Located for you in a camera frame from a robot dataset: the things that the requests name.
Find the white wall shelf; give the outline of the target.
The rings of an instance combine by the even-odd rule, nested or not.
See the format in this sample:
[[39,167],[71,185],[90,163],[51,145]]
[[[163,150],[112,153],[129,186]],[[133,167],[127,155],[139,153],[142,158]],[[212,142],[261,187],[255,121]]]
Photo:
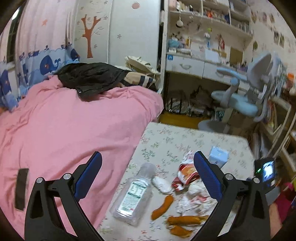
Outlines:
[[169,1],[168,9],[175,27],[196,35],[216,32],[245,41],[253,38],[247,1]]

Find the red white snack wrapper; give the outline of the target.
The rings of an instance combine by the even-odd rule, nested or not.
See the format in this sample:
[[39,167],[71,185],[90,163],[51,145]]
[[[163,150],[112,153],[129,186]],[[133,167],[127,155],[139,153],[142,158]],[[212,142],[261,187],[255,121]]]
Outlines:
[[171,183],[176,192],[184,190],[190,183],[200,178],[194,166],[194,154],[194,151],[189,151],[179,165],[177,176]]

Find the clear plastic bottle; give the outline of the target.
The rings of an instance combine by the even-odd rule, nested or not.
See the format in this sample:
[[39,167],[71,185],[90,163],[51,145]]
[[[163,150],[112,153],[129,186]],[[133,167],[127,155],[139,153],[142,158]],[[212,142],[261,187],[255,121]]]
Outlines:
[[110,208],[112,216],[132,226],[138,223],[152,196],[152,179],[156,166],[144,163],[138,173],[129,178]]

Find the small orange peel piece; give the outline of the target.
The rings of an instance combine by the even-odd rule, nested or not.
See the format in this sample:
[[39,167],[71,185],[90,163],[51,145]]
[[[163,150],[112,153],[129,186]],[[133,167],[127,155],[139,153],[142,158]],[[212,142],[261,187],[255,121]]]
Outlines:
[[192,234],[192,230],[187,230],[181,226],[175,225],[170,229],[170,234],[181,238],[188,238]]

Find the white desk with drawers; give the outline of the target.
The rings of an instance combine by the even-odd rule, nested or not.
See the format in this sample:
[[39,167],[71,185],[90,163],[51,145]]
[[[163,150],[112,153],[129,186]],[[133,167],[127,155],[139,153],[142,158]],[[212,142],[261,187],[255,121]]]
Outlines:
[[204,61],[186,55],[166,54],[166,71],[168,72],[192,75],[229,85],[231,77],[217,73],[219,67],[231,69],[219,63]]

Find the pink duvet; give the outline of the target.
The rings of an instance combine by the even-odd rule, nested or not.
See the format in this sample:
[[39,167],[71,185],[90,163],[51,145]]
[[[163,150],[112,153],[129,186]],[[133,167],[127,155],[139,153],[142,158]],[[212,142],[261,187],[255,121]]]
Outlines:
[[103,165],[80,205],[99,226],[145,128],[163,110],[147,88],[113,88],[82,101],[53,76],[34,85],[13,112],[1,114],[1,209],[19,235],[25,211],[15,208],[18,171],[29,170],[26,192],[38,177],[55,180],[100,152]]

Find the blue milk carton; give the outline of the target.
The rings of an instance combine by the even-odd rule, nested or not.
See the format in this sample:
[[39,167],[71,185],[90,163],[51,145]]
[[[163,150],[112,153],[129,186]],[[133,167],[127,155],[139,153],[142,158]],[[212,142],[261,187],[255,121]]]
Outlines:
[[208,160],[211,164],[222,168],[228,161],[229,152],[219,147],[212,147]]

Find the long orange peel piece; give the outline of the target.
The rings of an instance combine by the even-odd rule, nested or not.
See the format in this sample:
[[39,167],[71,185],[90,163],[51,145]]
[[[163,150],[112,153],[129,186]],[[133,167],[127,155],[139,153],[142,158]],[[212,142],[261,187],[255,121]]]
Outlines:
[[206,216],[170,216],[166,220],[168,225],[200,225],[209,218]]

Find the blue grey desk chair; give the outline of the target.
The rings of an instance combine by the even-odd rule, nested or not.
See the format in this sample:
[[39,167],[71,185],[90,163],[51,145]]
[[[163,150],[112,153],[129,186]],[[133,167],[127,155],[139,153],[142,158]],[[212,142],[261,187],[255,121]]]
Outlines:
[[276,52],[263,52],[248,64],[245,75],[228,68],[217,68],[217,73],[230,77],[230,87],[225,91],[212,92],[211,97],[225,110],[232,109],[232,113],[227,122],[203,120],[198,129],[230,134],[233,131],[248,131],[262,121],[267,114],[268,99],[280,64]]

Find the white wardrobe with tree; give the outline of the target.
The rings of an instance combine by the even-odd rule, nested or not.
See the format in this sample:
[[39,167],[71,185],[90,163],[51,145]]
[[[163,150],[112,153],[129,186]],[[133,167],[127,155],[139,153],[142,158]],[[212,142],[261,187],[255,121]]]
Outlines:
[[127,56],[156,67],[161,1],[79,1],[74,48],[85,63],[125,66]]

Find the whale print curtain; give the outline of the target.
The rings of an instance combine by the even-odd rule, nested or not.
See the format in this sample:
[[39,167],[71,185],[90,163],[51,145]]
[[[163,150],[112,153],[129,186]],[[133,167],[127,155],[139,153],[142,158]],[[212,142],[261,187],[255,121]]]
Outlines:
[[16,39],[11,18],[1,33],[1,108],[13,111],[29,89],[80,58],[74,49],[78,1],[25,1]]

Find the striped beige pillow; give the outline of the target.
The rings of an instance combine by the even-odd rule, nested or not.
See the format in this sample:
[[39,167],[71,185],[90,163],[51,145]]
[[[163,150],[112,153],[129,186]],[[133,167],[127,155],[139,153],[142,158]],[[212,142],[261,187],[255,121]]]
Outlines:
[[123,80],[118,84],[118,87],[131,87],[131,86],[141,86],[148,88],[153,91],[157,91],[156,80],[148,75],[138,73],[138,72],[129,72]]

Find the cream canvas bag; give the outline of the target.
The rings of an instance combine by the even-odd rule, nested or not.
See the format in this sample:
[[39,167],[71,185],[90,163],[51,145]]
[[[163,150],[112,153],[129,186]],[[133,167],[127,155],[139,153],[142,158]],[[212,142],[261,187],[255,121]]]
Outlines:
[[141,57],[126,56],[125,63],[126,63],[126,67],[132,70],[135,70],[136,72],[160,75],[158,70],[153,68],[153,66],[151,66],[151,64],[148,63],[147,61],[142,60]]

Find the white book rack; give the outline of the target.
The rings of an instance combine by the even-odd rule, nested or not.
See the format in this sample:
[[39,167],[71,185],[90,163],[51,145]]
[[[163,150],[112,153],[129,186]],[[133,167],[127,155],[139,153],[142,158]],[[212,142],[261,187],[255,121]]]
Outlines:
[[295,76],[282,72],[275,78],[275,87],[267,101],[265,118],[256,126],[252,139],[257,158],[281,157],[283,146],[295,127]]

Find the black jacket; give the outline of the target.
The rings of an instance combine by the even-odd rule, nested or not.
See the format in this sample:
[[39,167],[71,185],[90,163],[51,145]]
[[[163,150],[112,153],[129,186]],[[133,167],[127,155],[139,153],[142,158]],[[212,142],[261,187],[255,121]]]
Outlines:
[[116,87],[128,73],[128,70],[106,63],[71,63],[56,75],[64,87],[75,89],[80,99],[90,100]]

